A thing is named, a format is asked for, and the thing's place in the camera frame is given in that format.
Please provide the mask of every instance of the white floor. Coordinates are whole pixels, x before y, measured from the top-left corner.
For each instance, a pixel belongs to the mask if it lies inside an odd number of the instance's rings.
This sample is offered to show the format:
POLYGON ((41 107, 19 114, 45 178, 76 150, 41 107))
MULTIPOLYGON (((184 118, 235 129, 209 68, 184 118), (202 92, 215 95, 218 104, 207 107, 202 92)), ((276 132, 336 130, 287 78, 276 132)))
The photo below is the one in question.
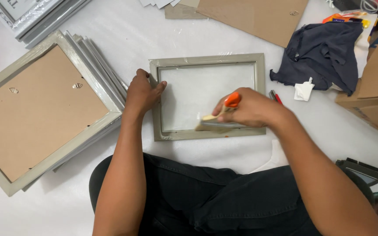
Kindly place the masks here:
MULTIPOLYGON (((299 24, 319 23, 336 10, 324 0, 310 0, 299 24)), ((157 7, 143 8, 138 0, 92 0, 61 26, 88 36, 128 83, 148 59, 265 53, 267 74, 278 70, 283 48, 215 20, 166 20, 157 7)), ((0 24, 0 71, 26 50, 0 24)), ((294 88, 271 82, 284 104, 292 109, 321 149, 332 159, 354 158, 378 167, 378 131, 335 104, 334 91, 313 91, 309 102, 294 101, 294 88)), ((0 236, 89 236, 92 212, 88 182, 92 170, 113 153, 119 130, 49 173, 27 192, 8 198, 0 189, 0 236)), ((232 168, 245 174, 270 158, 271 140, 265 136, 154 142, 151 113, 144 119, 143 147, 179 162, 232 168)))

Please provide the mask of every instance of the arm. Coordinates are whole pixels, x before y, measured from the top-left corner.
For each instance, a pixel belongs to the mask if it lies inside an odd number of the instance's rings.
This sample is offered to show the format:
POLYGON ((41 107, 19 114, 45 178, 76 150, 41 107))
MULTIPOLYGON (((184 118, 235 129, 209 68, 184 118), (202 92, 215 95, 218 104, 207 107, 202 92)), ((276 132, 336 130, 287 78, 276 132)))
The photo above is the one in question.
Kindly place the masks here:
MULTIPOLYGON (((223 114, 221 122, 235 121, 251 127, 266 123, 282 148, 314 225, 325 236, 378 235, 378 217, 358 187, 316 146, 296 116, 284 106, 249 89, 239 108, 223 114)), ((214 109, 217 115, 223 98, 214 109)))
POLYGON ((136 74, 128 89, 118 143, 97 200, 93 236, 138 235, 144 213, 147 189, 142 119, 167 83, 151 89, 149 74, 142 69, 136 74))

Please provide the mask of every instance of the white foam sheet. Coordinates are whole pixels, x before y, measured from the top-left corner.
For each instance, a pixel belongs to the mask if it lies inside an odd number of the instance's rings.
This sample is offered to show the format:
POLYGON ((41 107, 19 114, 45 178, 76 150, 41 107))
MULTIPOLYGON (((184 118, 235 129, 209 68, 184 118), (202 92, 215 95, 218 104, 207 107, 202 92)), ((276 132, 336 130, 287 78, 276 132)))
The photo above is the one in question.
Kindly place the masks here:
MULTIPOLYGON (((323 0, 310 0, 298 28, 338 13, 323 0)), ((94 0, 60 29, 91 38, 112 69, 127 84, 153 58, 265 53, 266 92, 274 89, 293 110, 329 158, 354 158, 378 167, 378 131, 335 104, 336 91, 314 91, 309 102, 295 101, 294 87, 269 80, 278 70, 283 48, 212 19, 168 20, 164 10, 138 0, 94 0)), ((26 50, 0 23, 0 71, 26 50)), ((88 182, 93 169, 113 154, 113 131, 72 158, 57 173, 48 173, 26 193, 8 198, 0 189, 0 235, 90 236, 94 213, 88 182)), ((269 161, 275 135, 154 142, 152 115, 142 127, 144 152, 192 165, 232 168, 246 174, 269 161)))
POLYGON ((255 65, 236 64, 160 70, 163 132, 192 130, 217 102, 240 87, 255 87, 255 65))

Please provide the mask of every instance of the frame molding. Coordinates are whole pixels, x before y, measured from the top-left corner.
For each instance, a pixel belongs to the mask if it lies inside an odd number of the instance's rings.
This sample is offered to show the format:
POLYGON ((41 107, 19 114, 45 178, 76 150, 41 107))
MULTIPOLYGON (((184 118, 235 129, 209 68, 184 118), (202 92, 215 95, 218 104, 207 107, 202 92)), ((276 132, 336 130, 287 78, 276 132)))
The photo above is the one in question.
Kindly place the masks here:
POLYGON ((115 104, 107 91, 89 69, 87 64, 84 63, 81 57, 77 54, 77 51, 74 50, 72 45, 60 31, 50 34, 44 41, 34 47, 33 50, 30 50, 16 62, 0 72, 0 87, 33 62, 44 56, 56 45, 61 48, 69 60, 74 64, 109 112, 98 121, 92 123, 88 128, 72 138, 69 142, 60 147, 14 182, 9 181, 5 174, 0 170, 0 187, 8 196, 12 196, 22 188, 28 187, 27 185, 39 178, 39 176, 51 169, 56 168, 61 162, 65 162, 67 159, 73 157, 73 153, 77 154, 83 147, 91 144, 91 141, 89 140, 96 135, 103 133, 105 129, 108 129, 108 126, 115 122, 117 122, 115 125, 120 125, 120 118, 122 116, 122 111, 118 107, 120 105, 115 104))
MULTIPOLYGON (((263 53, 236 54, 206 57, 182 57, 149 60, 150 83, 156 87, 160 82, 160 70, 179 67, 202 67, 231 64, 255 64, 255 90, 265 95, 265 56, 263 53)), ((154 124, 154 141, 209 139, 223 137, 239 137, 266 134, 266 128, 234 128, 230 132, 218 134, 211 131, 179 130, 163 132, 161 100, 152 109, 154 124)))

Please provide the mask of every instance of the dark gray cloth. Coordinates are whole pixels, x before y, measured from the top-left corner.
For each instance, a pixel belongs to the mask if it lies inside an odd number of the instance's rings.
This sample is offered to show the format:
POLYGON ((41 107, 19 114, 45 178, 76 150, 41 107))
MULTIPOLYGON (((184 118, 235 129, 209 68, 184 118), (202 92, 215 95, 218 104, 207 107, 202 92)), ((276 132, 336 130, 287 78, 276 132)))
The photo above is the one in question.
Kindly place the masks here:
POLYGON ((354 44, 362 33, 360 22, 309 24, 294 32, 278 73, 270 79, 294 86, 313 78, 316 90, 332 83, 351 95, 358 82, 354 44))

